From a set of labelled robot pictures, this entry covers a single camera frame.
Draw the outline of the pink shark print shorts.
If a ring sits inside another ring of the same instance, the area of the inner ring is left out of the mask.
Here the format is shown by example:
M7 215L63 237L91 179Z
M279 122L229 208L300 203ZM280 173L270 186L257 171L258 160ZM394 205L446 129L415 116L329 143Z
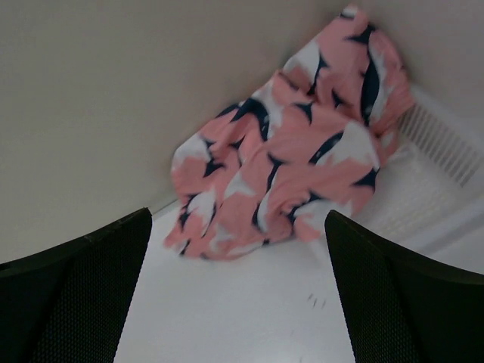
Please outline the pink shark print shorts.
M396 152L414 105L390 39L349 5L246 100L180 145L180 203L164 240L181 256L231 260L324 235L331 210L354 216Z

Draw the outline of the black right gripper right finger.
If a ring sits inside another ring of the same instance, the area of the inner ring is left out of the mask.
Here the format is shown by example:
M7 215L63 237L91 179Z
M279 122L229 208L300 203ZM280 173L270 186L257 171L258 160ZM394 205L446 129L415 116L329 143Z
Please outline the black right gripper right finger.
M324 223L356 362L481 362L483 276L332 210Z

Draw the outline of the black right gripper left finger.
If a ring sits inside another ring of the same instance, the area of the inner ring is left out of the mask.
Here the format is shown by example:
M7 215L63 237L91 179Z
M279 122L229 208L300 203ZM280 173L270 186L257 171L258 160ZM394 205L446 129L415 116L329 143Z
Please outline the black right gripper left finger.
M112 362L152 229L146 208L1 265L3 362Z

